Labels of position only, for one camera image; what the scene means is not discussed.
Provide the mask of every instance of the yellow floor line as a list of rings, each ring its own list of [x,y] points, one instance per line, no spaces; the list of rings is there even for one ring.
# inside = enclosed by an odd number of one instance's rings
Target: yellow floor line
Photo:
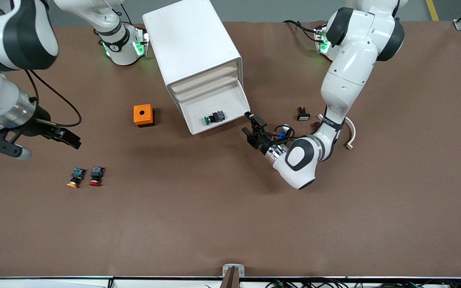
[[[433,0],[426,0],[426,5],[428,5],[428,10],[430,11],[431,19],[433,21],[439,21],[439,16],[437,15],[437,10],[435,10],[435,5],[433,5]]]

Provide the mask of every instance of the orange box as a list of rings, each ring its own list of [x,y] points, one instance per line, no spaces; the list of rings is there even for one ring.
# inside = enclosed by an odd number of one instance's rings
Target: orange box
[[[134,122],[138,127],[154,126],[154,109],[150,104],[136,105],[133,110]]]

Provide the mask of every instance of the brown table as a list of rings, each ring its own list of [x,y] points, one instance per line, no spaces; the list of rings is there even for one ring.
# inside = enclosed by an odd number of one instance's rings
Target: brown table
[[[249,276],[461,276],[461,32],[403,25],[403,48],[348,115],[355,148],[346,130],[302,191],[247,144],[244,118],[192,136],[154,58],[119,67],[92,28],[55,27],[60,56],[39,74],[83,114],[82,146],[23,138],[30,161],[0,155],[0,276],[201,276],[228,262]],[[309,133],[296,108],[323,112],[329,62],[293,26],[225,26],[253,112]],[[23,72],[9,77],[32,92]],[[39,88],[53,120],[75,121]],[[145,103],[158,124],[137,128]],[[67,187],[76,166],[107,167],[104,185]]]

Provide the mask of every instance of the white box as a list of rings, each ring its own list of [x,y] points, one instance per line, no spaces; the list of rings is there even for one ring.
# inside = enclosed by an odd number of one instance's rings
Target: white box
[[[166,88],[190,132],[250,111],[243,91],[241,55],[209,0],[183,0],[143,15]],[[207,125],[222,110],[225,120]]]

